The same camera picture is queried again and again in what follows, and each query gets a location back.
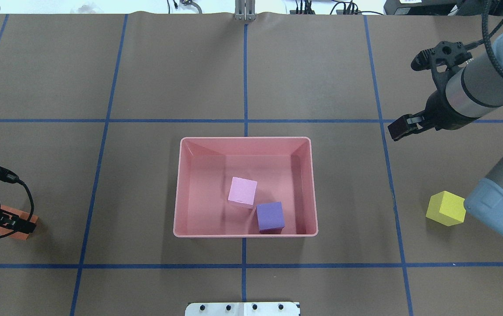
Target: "black box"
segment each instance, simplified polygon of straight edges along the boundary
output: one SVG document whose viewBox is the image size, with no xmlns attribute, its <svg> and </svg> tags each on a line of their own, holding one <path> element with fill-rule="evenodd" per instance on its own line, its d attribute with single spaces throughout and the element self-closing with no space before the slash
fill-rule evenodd
<svg viewBox="0 0 503 316">
<path fill-rule="evenodd" d="M 388 15 L 448 15 L 456 0 L 386 0 Z"/>
</svg>

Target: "white mounting plate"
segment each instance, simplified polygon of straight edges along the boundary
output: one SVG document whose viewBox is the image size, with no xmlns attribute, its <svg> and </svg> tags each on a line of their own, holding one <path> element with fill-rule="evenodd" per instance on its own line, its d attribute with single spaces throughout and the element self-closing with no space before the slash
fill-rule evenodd
<svg viewBox="0 0 503 316">
<path fill-rule="evenodd" d="M 300 316 L 299 302 L 191 303 L 185 316 Z"/>
</svg>

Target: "pink box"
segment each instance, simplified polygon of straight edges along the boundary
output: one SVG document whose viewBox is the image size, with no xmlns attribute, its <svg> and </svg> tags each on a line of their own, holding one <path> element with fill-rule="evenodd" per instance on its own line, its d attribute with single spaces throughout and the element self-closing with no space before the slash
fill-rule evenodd
<svg viewBox="0 0 503 316">
<path fill-rule="evenodd" d="M 280 201 L 285 228 L 260 234 L 257 213 L 228 202 L 233 177 L 257 181 L 255 204 Z M 181 140 L 173 234 L 177 237 L 308 237 L 318 234 L 307 137 Z"/>
<path fill-rule="evenodd" d="M 255 200 L 255 190 L 257 190 L 257 181 L 234 176 L 232 178 L 232 185 L 230 186 L 228 202 L 241 208 L 252 209 L 253 201 Z"/>
</svg>

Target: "gray tabletop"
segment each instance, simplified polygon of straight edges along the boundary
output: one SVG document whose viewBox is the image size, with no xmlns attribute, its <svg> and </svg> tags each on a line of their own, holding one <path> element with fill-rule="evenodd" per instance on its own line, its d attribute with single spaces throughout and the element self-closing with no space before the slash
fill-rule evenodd
<svg viewBox="0 0 503 316">
<path fill-rule="evenodd" d="M 503 155 L 503 108 L 400 142 L 386 130 L 434 91 L 416 53 L 479 36 L 479 17 L 0 16 L 0 164 L 39 216 L 29 240 L 0 240 L 0 315 L 281 300 L 503 315 L 503 238 L 425 218 L 431 195 L 467 196 Z M 311 138 L 318 236 L 173 236 L 184 136 Z M 14 186 L 0 200 L 29 208 Z"/>
</svg>

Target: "white label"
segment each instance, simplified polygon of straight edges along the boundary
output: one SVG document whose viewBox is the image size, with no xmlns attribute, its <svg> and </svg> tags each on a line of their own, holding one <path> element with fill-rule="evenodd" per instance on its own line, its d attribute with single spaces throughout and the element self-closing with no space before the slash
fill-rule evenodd
<svg viewBox="0 0 503 316">
<path fill-rule="evenodd" d="M 410 9 L 411 8 L 397 8 L 396 13 L 394 13 L 394 15 L 406 15 L 409 13 Z"/>
</svg>

